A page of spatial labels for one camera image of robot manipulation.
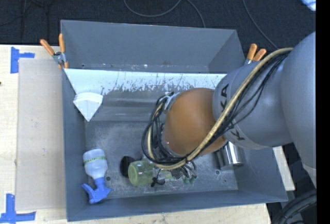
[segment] orange object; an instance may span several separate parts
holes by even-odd
[[[176,154],[194,151],[216,123],[212,112],[214,90],[195,88],[178,95],[166,114],[164,143]],[[220,149],[226,139],[220,136],[200,155]]]
[[[52,47],[48,44],[48,42],[44,39],[40,39],[40,44],[47,50],[47,52],[53,56],[55,54],[54,50]]]
[[[64,45],[64,40],[63,40],[63,34],[61,34],[61,33],[58,36],[58,42],[59,42],[61,52],[55,52],[45,39],[40,39],[40,44],[54,58],[54,60],[58,64],[58,67],[60,69],[62,69],[62,67],[69,68],[69,63],[67,62],[67,60],[65,58],[65,53],[64,53],[65,45]]]
[[[254,56],[253,61],[259,61],[266,54],[266,52],[266,49],[260,49],[258,53]]]
[[[61,34],[61,33],[58,36],[58,43],[60,45],[61,52],[64,53],[65,52],[65,45],[64,45],[64,40],[63,40],[63,34]]]
[[[256,54],[256,51],[257,51],[257,47],[258,46],[256,44],[251,44],[249,52],[248,52],[247,57],[246,57],[248,60],[253,60],[253,57],[254,57],[254,55]]]

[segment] black carpet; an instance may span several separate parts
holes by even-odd
[[[316,31],[316,12],[301,0],[0,0],[0,15],[0,44],[58,45],[63,19],[235,29],[245,55],[251,43],[270,53]],[[299,159],[294,146],[285,152]]]

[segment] white cone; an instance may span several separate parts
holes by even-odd
[[[89,122],[100,105],[103,96],[93,92],[82,92],[75,96],[73,103],[85,119]]]

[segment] bin floor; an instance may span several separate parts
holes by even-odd
[[[238,189],[233,170],[219,170],[214,154],[205,154],[197,159],[198,177],[193,184],[185,184],[183,180],[166,180],[164,185],[156,184],[134,186],[120,172],[120,161],[124,156],[136,160],[142,158],[141,139],[146,122],[86,122],[86,149],[101,148],[108,161],[105,174],[106,185],[113,191],[109,198],[139,197],[145,195],[179,194],[189,192],[225,191]],[[94,186],[93,179],[89,184]]]

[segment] orange handle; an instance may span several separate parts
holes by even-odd
[[[64,40],[63,40],[63,34],[61,34],[61,33],[58,36],[58,43],[60,45],[61,52],[64,53],[65,52],[65,45],[64,45]]]
[[[52,49],[52,47],[47,43],[46,40],[44,39],[40,39],[40,44],[47,50],[47,52],[53,56],[55,54],[54,50]]]
[[[247,54],[247,59],[253,60],[254,55],[256,54],[257,51],[257,45],[256,44],[251,44],[249,52]]]
[[[258,53],[254,56],[253,61],[259,61],[266,54],[266,52],[266,49],[260,49]]]

